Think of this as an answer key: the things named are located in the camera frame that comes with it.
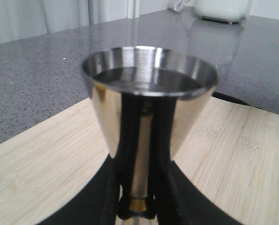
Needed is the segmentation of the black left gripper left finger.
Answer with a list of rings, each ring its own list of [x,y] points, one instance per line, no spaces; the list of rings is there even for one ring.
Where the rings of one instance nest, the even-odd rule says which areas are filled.
[[[139,97],[121,96],[121,128],[117,152],[108,156],[91,181],[42,225],[113,225],[139,215],[130,210],[131,185],[139,133]]]

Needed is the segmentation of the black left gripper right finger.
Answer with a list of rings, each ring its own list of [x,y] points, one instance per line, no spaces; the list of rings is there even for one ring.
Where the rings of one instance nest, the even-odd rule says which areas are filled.
[[[238,225],[205,197],[174,161],[205,101],[161,98],[151,130],[151,183],[160,225]]]

